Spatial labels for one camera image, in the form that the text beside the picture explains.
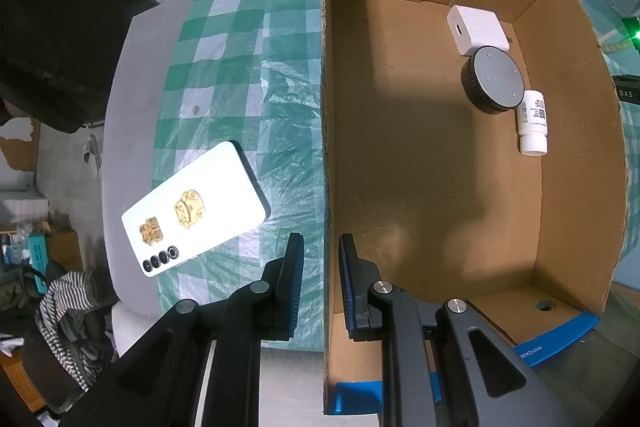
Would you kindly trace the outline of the striped cloth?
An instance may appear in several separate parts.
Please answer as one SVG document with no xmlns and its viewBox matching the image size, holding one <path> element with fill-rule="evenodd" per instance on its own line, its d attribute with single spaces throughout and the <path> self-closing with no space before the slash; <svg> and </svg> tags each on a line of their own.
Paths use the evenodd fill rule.
<svg viewBox="0 0 640 427">
<path fill-rule="evenodd" d="M 110 272 L 64 271 L 47 280 L 35 315 L 40 335 L 55 360 L 87 391 L 115 358 L 106 314 L 118 301 Z"/>
</svg>

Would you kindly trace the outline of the white phone with stickers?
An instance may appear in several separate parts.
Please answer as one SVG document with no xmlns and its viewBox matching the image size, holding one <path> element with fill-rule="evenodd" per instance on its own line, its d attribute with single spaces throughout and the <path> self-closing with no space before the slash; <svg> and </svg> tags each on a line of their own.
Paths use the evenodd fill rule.
<svg viewBox="0 0 640 427">
<path fill-rule="evenodd" d="M 127 209 L 122 225 L 142 273 L 157 277 L 256 229 L 269 215 L 241 147 L 224 141 Z"/>
</svg>

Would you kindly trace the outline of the round grey black puck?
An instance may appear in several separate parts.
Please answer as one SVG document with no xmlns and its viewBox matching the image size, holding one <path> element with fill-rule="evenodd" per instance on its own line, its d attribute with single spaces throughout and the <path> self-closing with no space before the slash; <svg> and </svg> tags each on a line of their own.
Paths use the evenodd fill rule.
<svg viewBox="0 0 640 427">
<path fill-rule="evenodd" d="M 524 79 L 509 54 L 481 46 L 462 67 L 461 82 L 470 101 L 488 114 L 516 109 L 524 98 Z"/>
</svg>

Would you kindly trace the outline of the white pill bottle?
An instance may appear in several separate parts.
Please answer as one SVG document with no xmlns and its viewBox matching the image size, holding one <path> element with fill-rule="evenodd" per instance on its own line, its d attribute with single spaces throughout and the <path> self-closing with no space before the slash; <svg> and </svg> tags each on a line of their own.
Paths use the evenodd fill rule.
<svg viewBox="0 0 640 427">
<path fill-rule="evenodd" d="M 548 153 L 548 118 L 544 95 L 525 90 L 516 109 L 518 147 L 525 156 L 544 156 Z"/>
</svg>

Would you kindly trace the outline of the blue cardboard box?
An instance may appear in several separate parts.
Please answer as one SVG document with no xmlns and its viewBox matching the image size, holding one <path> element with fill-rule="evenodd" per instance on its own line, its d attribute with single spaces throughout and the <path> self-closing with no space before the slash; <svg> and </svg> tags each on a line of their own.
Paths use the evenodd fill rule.
<svg viewBox="0 0 640 427">
<path fill-rule="evenodd" d="M 549 111 L 548 153 L 466 95 L 456 5 L 497 15 Z M 326 411 L 380 407 L 381 346 L 347 334 L 337 239 L 414 297 L 468 299 L 530 365 L 599 322 L 629 221 L 620 102 L 579 0 L 321 0 Z"/>
</svg>

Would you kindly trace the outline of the white square charger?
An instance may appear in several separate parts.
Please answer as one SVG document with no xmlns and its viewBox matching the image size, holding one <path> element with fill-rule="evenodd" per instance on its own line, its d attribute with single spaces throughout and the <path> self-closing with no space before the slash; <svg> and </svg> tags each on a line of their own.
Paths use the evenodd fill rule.
<svg viewBox="0 0 640 427">
<path fill-rule="evenodd" d="M 506 33 L 494 12 L 453 5 L 446 21 L 454 44 L 462 56 L 471 56 L 483 46 L 493 46 L 503 52 L 510 50 Z"/>
</svg>

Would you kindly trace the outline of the green checkered tablecloth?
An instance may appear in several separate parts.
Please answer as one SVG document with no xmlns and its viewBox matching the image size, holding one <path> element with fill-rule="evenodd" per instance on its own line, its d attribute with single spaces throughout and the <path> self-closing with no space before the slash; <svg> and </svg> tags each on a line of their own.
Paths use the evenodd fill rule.
<svg viewBox="0 0 640 427">
<path fill-rule="evenodd" d="M 163 309 L 211 303 L 262 273 L 288 236 L 305 246 L 288 347 L 324 346 L 326 181 L 321 124 L 320 0 L 193 0 L 180 29 L 154 139 L 160 184 L 220 142 L 239 143 L 268 202 L 257 229 L 157 279 Z"/>
</svg>

